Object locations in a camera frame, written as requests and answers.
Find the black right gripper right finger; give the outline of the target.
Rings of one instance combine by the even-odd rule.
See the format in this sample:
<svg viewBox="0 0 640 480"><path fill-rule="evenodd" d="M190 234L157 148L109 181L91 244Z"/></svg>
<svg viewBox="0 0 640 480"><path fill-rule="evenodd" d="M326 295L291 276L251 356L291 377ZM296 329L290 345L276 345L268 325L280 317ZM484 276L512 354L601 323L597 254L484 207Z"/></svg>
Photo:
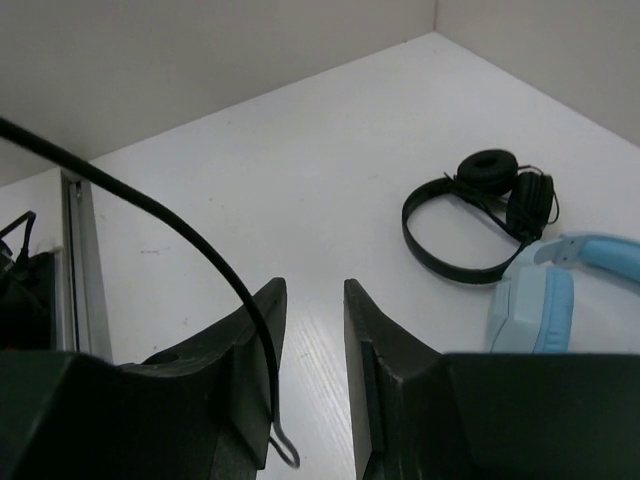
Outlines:
<svg viewBox="0 0 640 480"><path fill-rule="evenodd" d="M639 359L442 354L344 284L360 479L635 479Z"/></svg>

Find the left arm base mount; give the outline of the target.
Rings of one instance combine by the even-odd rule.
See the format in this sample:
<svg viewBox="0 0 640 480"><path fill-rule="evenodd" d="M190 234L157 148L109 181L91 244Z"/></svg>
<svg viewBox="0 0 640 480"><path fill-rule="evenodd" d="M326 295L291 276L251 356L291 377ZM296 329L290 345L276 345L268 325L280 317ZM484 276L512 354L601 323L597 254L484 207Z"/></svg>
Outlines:
<svg viewBox="0 0 640 480"><path fill-rule="evenodd" d="M27 211L1 230L6 237L24 226L21 249L14 254L1 243L1 348L11 351L54 350L56 262L51 251L31 255L36 213Z"/></svg>

